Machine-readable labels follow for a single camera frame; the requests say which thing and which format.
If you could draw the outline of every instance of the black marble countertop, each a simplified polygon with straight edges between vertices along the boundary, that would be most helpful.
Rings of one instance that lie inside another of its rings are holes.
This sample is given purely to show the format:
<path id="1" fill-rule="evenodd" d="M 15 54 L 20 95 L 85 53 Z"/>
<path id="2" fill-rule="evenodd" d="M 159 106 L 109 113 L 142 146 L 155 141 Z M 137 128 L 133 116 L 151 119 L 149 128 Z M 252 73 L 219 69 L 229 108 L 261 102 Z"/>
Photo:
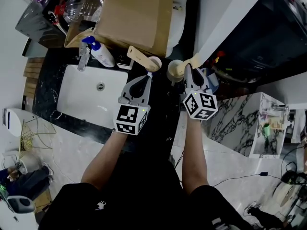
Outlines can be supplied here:
<path id="1" fill-rule="evenodd" d="M 179 94 L 183 84 L 175 84 L 166 77 L 169 59 L 161 59 L 162 67 L 153 74 L 150 93 L 148 121 L 138 136 L 130 135 L 124 146 L 125 151 L 149 152 L 151 157 L 168 158 L 179 119 Z M 79 63 L 77 48 L 49 49 L 42 66 L 37 84 L 32 112 L 39 117 L 83 137 L 105 144 L 112 130 L 98 126 L 57 111 L 58 96 L 67 65 Z M 105 68 L 95 59 L 90 59 L 88 67 Z M 134 63 L 132 70 L 120 69 L 117 66 L 110 70 L 128 73 L 128 81 L 146 75 L 144 67 Z"/>

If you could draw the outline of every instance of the floor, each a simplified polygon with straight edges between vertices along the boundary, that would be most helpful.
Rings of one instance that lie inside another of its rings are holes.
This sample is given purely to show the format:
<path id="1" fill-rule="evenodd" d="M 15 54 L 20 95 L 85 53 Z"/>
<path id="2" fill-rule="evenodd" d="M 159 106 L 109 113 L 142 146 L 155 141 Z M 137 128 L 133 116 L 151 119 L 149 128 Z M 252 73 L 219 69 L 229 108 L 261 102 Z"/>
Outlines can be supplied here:
<path id="1" fill-rule="evenodd" d="M 175 162 L 178 161 L 184 149 L 186 118 L 186 113 L 182 112 L 171 151 Z M 42 119 L 38 119 L 38 125 L 33 123 L 31 129 L 37 129 L 41 133 L 50 133 L 53 132 L 53 127 L 56 134 L 40 135 L 39 138 L 44 144 L 38 137 L 34 140 L 35 146 L 47 148 L 45 146 L 47 145 L 52 149 L 35 149 L 34 153 L 54 170 L 54 182 L 50 185 L 50 193 L 52 198 L 55 198 L 63 185 L 78 183 L 81 180 L 85 168 L 103 144 L 94 142 L 90 138 L 80 137 L 60 127 L 52 126 Z M 272 176 L 280 177 L 281 160 L 249 159 L 210 140 L 204 132 L 203 149 L 207 160 L 210 185 L 216 185 L 228 178 L 253 175 L 260 172 L 268 172 Z M 182 179 L 182 161 L 176 167 L 176 172 Z M 287 214 L 295 194 L 284 207 L 280 207 L 276 197 L 272 196 L 279 181 L 272 177 L 256 175 L 228 180 L 219 184 L 216 188 L 241 215 L 251 202 L 257 201 L 262 204 L 264 211 L 284 220 L 283 216 Z M 243 217 L 250 223 L 257 222 L 254 217 Z"/>

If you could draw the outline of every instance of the black shirt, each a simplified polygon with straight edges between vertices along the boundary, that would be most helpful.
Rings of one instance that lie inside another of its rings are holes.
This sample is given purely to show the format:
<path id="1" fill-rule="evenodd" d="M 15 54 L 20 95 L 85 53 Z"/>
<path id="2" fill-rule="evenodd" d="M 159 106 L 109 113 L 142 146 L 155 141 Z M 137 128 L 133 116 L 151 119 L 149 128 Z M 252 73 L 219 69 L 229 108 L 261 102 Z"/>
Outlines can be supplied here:
<path id="1" fill-rule="evenodd" d="M 153 228 L 187 225 L 215 229 L 212 221 L 252 229 L 219 191 L 204 185 L 186 195 L 170 162 L 119 159 L 108 185 L 98 191 L 90 184 L 63 186 L 39 229 Z"/>

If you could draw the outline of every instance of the white bottle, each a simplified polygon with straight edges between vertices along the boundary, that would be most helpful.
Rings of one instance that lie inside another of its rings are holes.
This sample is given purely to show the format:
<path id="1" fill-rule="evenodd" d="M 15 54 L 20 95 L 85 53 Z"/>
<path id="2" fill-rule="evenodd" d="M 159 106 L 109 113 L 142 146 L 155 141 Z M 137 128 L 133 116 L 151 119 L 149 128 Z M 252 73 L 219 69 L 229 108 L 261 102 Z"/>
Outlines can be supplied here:
<path id="1" fill-rule="evenodd" d="M 97 42 L 93 36 L 83 39 L 82 42 L 88 43 L 92 46 L 92 56 L 94 56 L 105 67 L 115 66 L 115 60 L 104 44 Z"/>

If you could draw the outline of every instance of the cardboard box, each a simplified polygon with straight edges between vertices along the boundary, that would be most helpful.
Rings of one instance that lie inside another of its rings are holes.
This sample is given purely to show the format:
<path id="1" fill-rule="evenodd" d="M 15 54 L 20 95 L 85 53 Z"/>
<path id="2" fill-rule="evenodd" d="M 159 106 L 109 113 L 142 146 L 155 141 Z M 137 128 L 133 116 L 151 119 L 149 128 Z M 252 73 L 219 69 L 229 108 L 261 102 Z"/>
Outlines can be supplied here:
<path id="1" fill-rule="evenodd" d="M 95 33 L 111 47 L 135 46 L 165 57 L 173 0 L 104 0 Z"/>

